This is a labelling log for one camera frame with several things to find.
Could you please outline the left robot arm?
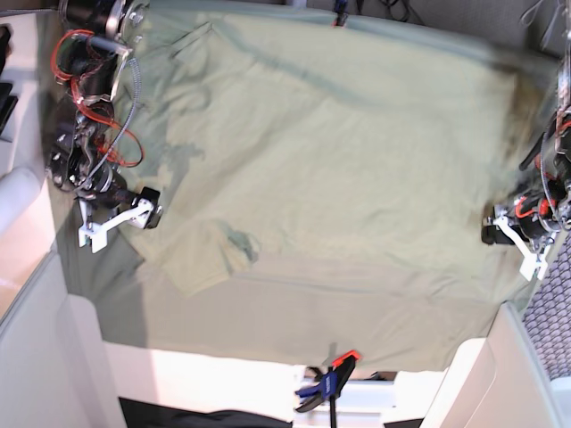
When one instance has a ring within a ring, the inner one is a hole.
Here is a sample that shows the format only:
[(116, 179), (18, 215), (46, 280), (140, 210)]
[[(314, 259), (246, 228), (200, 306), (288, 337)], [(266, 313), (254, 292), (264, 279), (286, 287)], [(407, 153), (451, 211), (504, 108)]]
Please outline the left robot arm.
[(514, 245), (538, 253), (570, 230), (570, 47), (558, 70), (556, 106), (547, 127), (518, 165), (516, 189), (483, 220), (487, 245)]

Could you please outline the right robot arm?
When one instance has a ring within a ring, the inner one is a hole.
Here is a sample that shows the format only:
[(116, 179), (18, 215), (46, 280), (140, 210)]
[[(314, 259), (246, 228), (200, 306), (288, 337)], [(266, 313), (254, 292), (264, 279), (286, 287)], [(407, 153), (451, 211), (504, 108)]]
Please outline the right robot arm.
[(147, 1), (61, 1), (58, 13), (66, 29), (53, 49), (50, 67), (64, 94), (57, 103), (56, 139), (47, 162), (54, 186), (74, 195), (87, 223), (99, 210), (116, 218), (129, 209), (131, 220), (152, 229), (161, 219), (160, 193), (128, 189), (119, 153), (139, 103), (142, 82), (133, 54)]

